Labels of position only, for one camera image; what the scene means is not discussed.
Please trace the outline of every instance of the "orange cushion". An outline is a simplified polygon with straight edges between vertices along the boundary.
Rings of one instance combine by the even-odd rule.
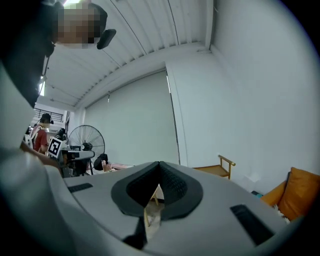
[[[320,191],[320,176],[292,167],[278,209],[290,221],[306,215]]]

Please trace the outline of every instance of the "ceiling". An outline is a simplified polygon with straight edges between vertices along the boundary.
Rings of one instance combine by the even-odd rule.
[[[51,101],[57,108],[76,109],[88,92],[125,65],[174,46],[205,43],[208,0],[92,2],[106,10],[106,28],[117,33],[103,50],[94,45],[87,49],[56,45],[48,64],[46,99],[42,103]]]

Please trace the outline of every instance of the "chair seat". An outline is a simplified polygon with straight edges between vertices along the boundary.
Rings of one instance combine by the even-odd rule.
[[[212,166],[204,166],[204,167],[196,167],[193,168],[208,174],[214,174],[221,177],[227,177],[229,174],[228,172],[223,169],[220,165],[212,165]]]

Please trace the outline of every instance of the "black rectangular slot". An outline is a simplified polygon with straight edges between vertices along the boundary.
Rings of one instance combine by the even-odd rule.
[[[80,185],[75,185],[75,186],[68,186],[68,189],[71,193],[81,191],[81,190],[86,190],[88,188],[92,188],[93,186],[90,183],[83,183]]]
[[[274,235],[244,204],[232,206],[230,210],[256,246],[267,241]]]

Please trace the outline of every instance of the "fan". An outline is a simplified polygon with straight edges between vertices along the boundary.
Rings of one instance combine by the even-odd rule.
[[[90,167],[91,163],[94,163],[95,160],[105,152],[104,138],[96,128],[90,125],[80,125],[75,128],[71,132],[67,144],[71,150],[93,151],[94,157],[91,159]]]

